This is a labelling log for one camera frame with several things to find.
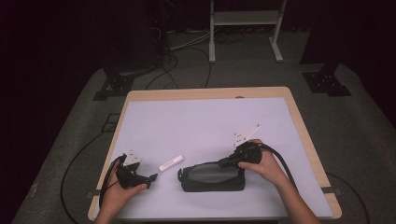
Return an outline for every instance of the hand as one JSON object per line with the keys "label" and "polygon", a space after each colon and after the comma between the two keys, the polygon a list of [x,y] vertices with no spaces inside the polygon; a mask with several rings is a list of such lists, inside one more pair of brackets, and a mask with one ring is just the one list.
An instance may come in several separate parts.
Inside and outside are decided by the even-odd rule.
{"label": "hand", "polygon": [[[260,139],[252,139],[249,141],[253,143],[262,143]],[[262,178],[270,181],[275,186],[281,184],[284,180],[288,180],[275,160],[274,155],[267,150],[262,151],[262,161],[260,161],[259,164],[241,161],[238,163],[238,166],[242,169],[258,173]]]}
{"label": "hand", "polygon": [[[250,141],[262,143],[259,139]],[[318,218],[297,192],[296,188],[290,183],[288,177],[283,173],[271,152],[263,150],[262,160],[259,164],[241,161],[238,165],[242,169],[251,170],[260,174],[264,179],[275,185],[293,223],[320,223]]]}
{"label": "hand", "polygon": [[102,200],[102,206],[95,223],[109,223],[122,207],[140,191],[146,189],[146,184],[131,189],[123,189],[117,179],[116,170],[120,161],[116,161],[107,183],[107,190]]}

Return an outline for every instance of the cable on floor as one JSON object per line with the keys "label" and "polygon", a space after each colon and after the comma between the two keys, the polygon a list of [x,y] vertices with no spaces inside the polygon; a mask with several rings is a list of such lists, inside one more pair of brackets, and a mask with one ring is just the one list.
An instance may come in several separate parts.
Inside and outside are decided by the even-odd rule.
{"label": "cable on floor", "polygon": [[346,185],[353,191],[353,193],[356,195],[356,197],[358,197],[359,202],[361,203],[361,207],[363,208],[364,215],[365,215],[365,217],[366,217],[366,223],[367,223],[367,224],[370,224],[370,217],[369,217],[369,213],[368,213],[368,211],[367,211],[367,207],[366,207],[366,205],[364,204],[364,201],[363,201],[363,199],[361,198],[361,196],[359,195],[359,193],[358,193],[358,192],[357,192],[357,191],[356,191],[345,179],[341,178],[340,176],[334,175],[334,174],[329,173],[329,172],[325,172],[325,173],[326,173],[326,175],[332,176],[332,177],[334,177],[334,178],[340,180],[341,182],[343,182],[344,184],[346,184]]}
{"label": "cable on floor", "polygon": [[173,78],[172,74],[170,73],[171,70],[167,70],[167,69],[165,68],[164,65],[163,65],[163,70],[166,71],[166,73],[167,73],[167,74],[169,75],[169,77],[172,79],[172,82],[175,83],[176,87],[178,88],[178,85],[177,85],[177,83],[175,82],[175,79]]}
{"label": "cable on floor", "polygon": [[176,49],[176,50],[173,50],[172,52],[178,52],[178,51],[182,51],[182,50],[186,50],[186,49],[194,49],[194,50],[201,51],[201,52],[206,56],[206,58],[207,58],[207,63],[209,64],[209,72],[208,72],[208,74],[207,74],[207,79],[206,79],[206,82],[205,82],[205,89],[206,89],[206,88],[207,88],[207,84],[209,83],[209,79],[210,79],[211,72],[212,72],[212,64],[211,64],[210,61],[209,61],[209,56],[207,55],[207,53],[206,53],[204,50],[198,49],[198,48],[183,48],[183,49]]}
{"label": "cable on floor", "polygon": [[152,80],[150,81],[150,83],[146,86],[145,90],[148,90],[148,89],[149,89],[149,86],[151,86],[151,84],[152,84],[155,80],[157,80],[158,78],[162,77],[162,76],[165,75],[165,74],[168,74],[168,75],[172,78],[172,80],[174,80],[173,77],[172,77],[172,75],[171,75],[169,72],[172,71],[172,70],[174,70],[174,69],[176,68],[176,66],[178,65],[178,58],[177,58],[175,55],[170,55],[170,56],[171,56],[173,59],[176,60],[175,65],[173,65],[169,70],[166,70],[166,69],[165,69],[165,72],[159,74],[159,75],[156,76],[154,79],[152,79]]}
{"label": "cable on floor", "polygon": [[64,181],[67,177],[67,173],[69,172],[70,167],[72,166],[73,162],[76,160],[76,158],[83,152],[92,142],[94,142],[96,139],[98,139],[100,136],[102,136],[104,133],[108,132],[100,132],[98,135],[96,135],[91,141],[89,141],[79,152],[78,154],[73,158],[73,160],[70,161],[69,165],[67,166],[66,171],[64,172],[64,177],[62,178],[62,183],[61,183],[61,202],[62,202],[62,207],[64,208],[64,211],[66,212],[67,216],[70,218],[73,223],[78,224],[78,222],[73,218],[73,216],[70,214],[69,210],[67,210],[66,203],[64,202]]}

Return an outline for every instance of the gray carpet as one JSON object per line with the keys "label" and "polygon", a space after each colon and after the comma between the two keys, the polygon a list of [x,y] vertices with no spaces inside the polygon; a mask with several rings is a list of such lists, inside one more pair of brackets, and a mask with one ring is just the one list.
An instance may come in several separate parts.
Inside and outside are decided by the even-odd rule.
{"label": "gray carpet", "polygon": [[[290,88],[325,171],[345,179],[362,197],[372,223],[394,223],[396,214],[396,131],[361,85],[356,74],[340,65],[336,76],[352,96],[329,97],[313,94],[302,72],[318,71],[321,64],[299,65],[309,33],[279,35],[284,62],[277,63],[268,43],[268,33],[248,34],[231,45],[216,45],[217,61],[211,65],[208,88],[286,86]],[[196,38],[173,34],[177,46]],[[195,46],[208,51],[207,44]],[[174,53],[172,70],[181,89],[203,88],[209,72],[205,55],[196,49]],[[170,68],[175,60],[165,62]],[[133,90],[143,90],[162,73],[157,69],[138,77]],[[125,97],[92,101],[106,77],[103,70],[92,75],[54,143],[31,193],[14,223],[72,223],[63,209],[60,188],[69,163],[84,146],[101,133],[107,115],[120,113]],[[168,75],[158,78],[150,89],[175,89]],[[78,155],[64,180],[64,202],[78,223],[91,223],[88,209],[101,173],[112,133],[103,133]],[[352,190],[337,178],[329,177],[339,192],[341,218],[323,223],[365,223],[362,206]]]}

